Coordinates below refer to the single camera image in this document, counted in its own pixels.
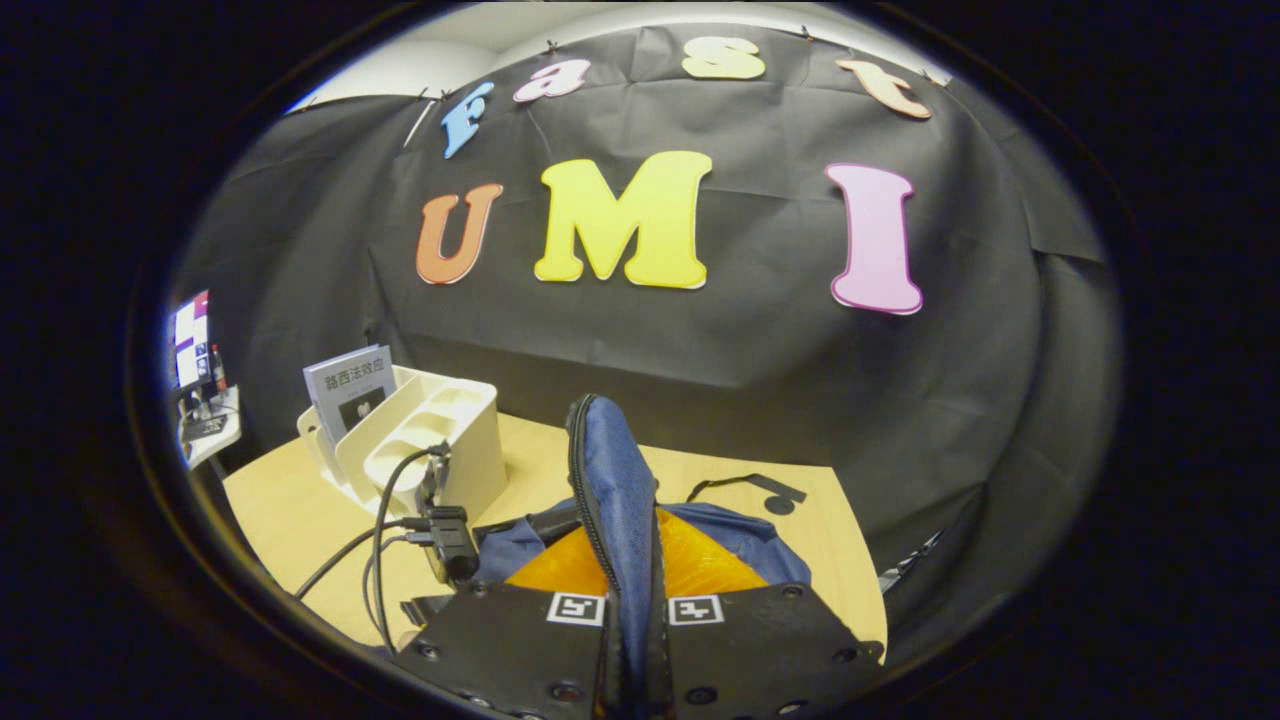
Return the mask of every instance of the white desk organizer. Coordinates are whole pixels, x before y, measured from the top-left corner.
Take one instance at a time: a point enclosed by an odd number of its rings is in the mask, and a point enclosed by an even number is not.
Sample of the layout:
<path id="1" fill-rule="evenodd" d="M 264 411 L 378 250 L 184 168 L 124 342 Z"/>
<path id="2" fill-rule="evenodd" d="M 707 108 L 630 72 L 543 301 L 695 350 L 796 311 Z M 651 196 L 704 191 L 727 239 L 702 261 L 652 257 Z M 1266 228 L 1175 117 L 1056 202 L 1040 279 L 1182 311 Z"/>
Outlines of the white desk organizer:
<path id="1" fill-rule="evenodd" d="M 298 418 L 302 436 L 320 474 L 347 497 L 378 514 L 396 465 L 416 450 L 449 441 L 453 457 L 440 493 L 442 505 L 461 505 L 475 523 L 507 487 L 507 468 L 498 439 L 498 389 L 490 384 L 393 366 L 396 392 L 347 433 L 337 447 L 319 430 L 315 406 Z M 388 519 L 417 515 L 413 491 L 426 470 L 426 457 L 401 473 Z"/>

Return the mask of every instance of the bottle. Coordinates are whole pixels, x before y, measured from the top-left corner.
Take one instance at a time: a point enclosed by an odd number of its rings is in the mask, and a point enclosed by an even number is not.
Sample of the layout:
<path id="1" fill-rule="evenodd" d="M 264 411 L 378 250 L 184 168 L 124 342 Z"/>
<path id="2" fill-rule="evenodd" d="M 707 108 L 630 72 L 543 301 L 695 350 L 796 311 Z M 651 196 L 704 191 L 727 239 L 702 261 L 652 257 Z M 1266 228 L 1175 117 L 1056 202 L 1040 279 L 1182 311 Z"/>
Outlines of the bottle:
<path id="1" fill-rule="evenodd" d="M 223 368 L 223 356 L 218 354 L 218 346 L 212 346 L 214 382 L 218 383 L 218 393 L 227 392 L 227 370 Z"/>

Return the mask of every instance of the orange fabric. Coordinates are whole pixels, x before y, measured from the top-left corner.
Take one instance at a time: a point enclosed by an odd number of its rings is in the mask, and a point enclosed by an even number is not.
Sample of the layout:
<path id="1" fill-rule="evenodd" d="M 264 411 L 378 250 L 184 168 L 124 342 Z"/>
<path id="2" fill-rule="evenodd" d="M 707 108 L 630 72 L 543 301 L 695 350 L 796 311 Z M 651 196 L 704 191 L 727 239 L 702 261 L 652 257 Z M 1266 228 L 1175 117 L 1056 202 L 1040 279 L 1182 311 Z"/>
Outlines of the orange fabric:
<path id="1" fill-rule="evenodd" d="M 662 538 L 662 575 L 668 597 L 768 585 L 755 570 L 707 533 L 662 509 L 658 509 L 658 533 Z M 582 528 L 557 541 L 507 582 L 545 592 L 604 596 L 608 591 L 608 580 Z"/>

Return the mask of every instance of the pink letter i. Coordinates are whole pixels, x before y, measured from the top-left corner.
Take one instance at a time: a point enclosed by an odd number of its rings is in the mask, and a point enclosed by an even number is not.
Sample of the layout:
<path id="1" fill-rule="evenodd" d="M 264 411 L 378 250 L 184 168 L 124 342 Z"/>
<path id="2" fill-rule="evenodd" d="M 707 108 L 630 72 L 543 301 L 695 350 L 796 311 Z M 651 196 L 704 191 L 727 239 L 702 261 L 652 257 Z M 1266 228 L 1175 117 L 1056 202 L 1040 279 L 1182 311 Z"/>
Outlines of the pink letter i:
<path id="1" fill-rule="evenodd" d="M 845 192 L 849 218 L 849 264 L 831 282 L 841 305 L 910 315 L 924 305 L 906 268 L 902 199 L 911 195 L 906 178 L 878 168 L 836 163 L 827 177 Z"/>

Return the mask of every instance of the wooden table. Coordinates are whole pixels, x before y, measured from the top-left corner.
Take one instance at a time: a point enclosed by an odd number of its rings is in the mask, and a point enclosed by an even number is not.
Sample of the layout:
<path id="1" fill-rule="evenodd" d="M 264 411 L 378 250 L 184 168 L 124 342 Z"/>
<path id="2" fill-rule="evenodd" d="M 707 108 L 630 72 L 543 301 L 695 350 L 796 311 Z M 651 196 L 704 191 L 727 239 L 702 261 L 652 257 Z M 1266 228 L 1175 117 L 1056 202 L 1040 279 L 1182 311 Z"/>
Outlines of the wooden table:
<path id="1" fill-rule="evenodd" d="M 563 428 L 498 415 L 507 465 L 507 489 L 471 525 L 486 525 L 538 512 L 570 497 L 568 436 Z M 707 488 L 699 501 L 773 523 L 782 539 L 813 573 L 813 588 L 861 641 L 887 644 L 884 603 L 858 520 L 831 468 L 749 462 L 641 446 L 659 479 L 658 502 L 684 502 L 695 484 L 760 473 L 808 493 L 790 515 L 764 509 L 771 493 L 750 483 Z M 351 538 L 372 527 L 372 518 L 320 475 L 302 439 L 268 452 L 224 483 L 236 519 L 271 575 L 289 592 Z M 389 530 L 388 537 L 399 530 Z M 305 602 L 348 637 L 381 644 L 360 594 L 371 543 L 334 566 Z M 399 602 L 451 592 L 435 582 L 422 548 L 393 543 L 383 555 L 387 616 L 392 638 L 416 630 Z"/>

